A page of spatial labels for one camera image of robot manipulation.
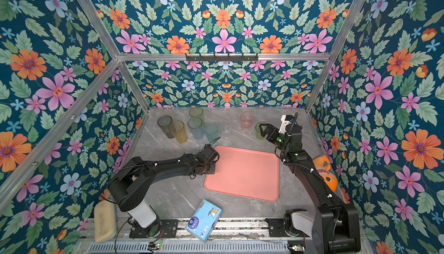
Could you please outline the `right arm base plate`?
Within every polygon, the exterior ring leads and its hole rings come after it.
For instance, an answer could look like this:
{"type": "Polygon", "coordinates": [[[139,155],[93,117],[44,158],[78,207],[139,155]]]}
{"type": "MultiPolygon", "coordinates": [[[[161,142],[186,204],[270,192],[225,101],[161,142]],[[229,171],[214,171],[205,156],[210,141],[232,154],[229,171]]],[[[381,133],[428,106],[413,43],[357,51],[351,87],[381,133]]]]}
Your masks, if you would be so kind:
{"type": "Polygon", "coordinates": [[[284,219],[266,218],[268,233],[270,237],[295,237],[297,233],[287,230],[284,219]]]}

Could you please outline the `light green tall cup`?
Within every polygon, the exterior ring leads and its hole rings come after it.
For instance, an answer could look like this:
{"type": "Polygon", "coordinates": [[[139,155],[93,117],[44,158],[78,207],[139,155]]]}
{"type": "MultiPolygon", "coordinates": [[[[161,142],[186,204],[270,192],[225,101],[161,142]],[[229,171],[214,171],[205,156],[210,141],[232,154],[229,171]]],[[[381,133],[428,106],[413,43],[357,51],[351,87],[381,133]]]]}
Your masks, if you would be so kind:
{"type": "Polygon", "coordinates": [[[192,118],[201,118],[202,120],[205,119],[204,110],[201,107],[192,107],[188,113],[192,118]]]}

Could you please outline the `dark grey plastic cup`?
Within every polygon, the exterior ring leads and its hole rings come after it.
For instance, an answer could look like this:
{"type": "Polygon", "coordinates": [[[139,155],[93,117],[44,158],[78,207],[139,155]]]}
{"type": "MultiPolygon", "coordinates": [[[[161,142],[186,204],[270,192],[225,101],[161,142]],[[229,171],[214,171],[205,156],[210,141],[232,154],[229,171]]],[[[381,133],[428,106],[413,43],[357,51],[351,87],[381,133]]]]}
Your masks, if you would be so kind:
{"type": "Polygon", "coordinates": [[[172,124],[172,122],[173,119],[169,115],[163,115],[157,120],[158,127],[162,130],[167,138],[174,138],[174,135],[170,131],[170,125],[172,124]]]}

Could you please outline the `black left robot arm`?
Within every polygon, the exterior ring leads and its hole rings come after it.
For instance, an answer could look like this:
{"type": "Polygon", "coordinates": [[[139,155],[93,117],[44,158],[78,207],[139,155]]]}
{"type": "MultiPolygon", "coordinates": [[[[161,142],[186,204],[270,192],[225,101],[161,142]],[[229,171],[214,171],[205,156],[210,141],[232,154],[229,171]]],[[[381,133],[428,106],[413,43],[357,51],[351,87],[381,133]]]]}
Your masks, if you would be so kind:
{"type": "Polygon", "coordinates": [[[199,153],[185,153],[167,160],[131,158],[108,184],[108,191],[121,212],[134,220],[133,226],[150,229],[158,225],[158,216],[145,199],[152,184],[173,177],[212,174],[220,154],[206,144],[199,153]]]}

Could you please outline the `pink plastic tray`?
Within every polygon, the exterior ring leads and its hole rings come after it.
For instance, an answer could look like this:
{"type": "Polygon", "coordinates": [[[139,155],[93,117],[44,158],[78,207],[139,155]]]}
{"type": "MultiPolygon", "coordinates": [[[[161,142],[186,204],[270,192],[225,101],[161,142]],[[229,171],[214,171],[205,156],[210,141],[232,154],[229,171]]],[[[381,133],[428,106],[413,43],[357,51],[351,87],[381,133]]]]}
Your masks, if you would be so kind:
{"type": "Polygon", "coordinates": [[[272,153],[217,146],[220,158],[204,187],[211,192],[275,202],[279,198],[279,159],[272,153]]]}

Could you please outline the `blue transparent cup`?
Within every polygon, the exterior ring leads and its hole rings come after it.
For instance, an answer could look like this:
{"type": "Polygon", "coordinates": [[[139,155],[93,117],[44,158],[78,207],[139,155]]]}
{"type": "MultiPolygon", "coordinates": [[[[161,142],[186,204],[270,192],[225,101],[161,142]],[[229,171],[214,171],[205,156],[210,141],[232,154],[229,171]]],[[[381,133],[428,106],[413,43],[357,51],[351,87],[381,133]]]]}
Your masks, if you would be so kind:
{"type": "Polygon", "coordinates": [[[201,118],[190,118],[187,122],[187,126],[196,140],[202,140],[204,138],[204,123],[201,118]]]}

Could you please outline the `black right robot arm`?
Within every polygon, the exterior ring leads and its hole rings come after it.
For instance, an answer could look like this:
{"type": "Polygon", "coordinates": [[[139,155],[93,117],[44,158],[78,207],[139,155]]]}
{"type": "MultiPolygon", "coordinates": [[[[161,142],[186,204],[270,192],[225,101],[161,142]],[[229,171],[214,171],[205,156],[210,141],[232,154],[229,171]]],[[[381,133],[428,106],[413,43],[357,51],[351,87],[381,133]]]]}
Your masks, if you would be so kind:
{"type": "Polygon", "coordinates": [[[283,133],[269,123],[259,124],[261,136],[281,151],[279,159],[301,181],[316,206],[313,222],[306,232],[317,253],[343,254],[361,250],[361,234],[357,209],[335,194],[326,169],[303,149],[302,127],[292,122],[283,133]]]}

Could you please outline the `yellow plastic cup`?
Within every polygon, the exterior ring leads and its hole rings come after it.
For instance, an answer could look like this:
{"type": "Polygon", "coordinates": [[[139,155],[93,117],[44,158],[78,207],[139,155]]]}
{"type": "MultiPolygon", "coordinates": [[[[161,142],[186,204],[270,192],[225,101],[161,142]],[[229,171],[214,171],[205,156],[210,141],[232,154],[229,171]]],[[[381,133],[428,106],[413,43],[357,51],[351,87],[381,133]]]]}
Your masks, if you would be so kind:
{"type": "Polygon", "coordinates": [[[172,121],[169,130],[179,144],[185,144],[188,141],[185,124],[182,121],[172,121]]]}

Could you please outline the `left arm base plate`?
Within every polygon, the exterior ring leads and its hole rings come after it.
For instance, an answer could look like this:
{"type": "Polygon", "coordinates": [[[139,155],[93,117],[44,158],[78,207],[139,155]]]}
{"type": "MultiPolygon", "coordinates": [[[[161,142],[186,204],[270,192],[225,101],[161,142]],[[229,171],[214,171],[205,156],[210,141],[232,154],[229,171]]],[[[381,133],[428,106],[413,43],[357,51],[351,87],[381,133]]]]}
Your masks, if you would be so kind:
{"type": "Polygon", "coordinates": [[[156,219],[148,227],[142,227],[136,221],[130,222],[131,239],[171,239],[176,237],[179,221],[177,219],[156,219]]]}

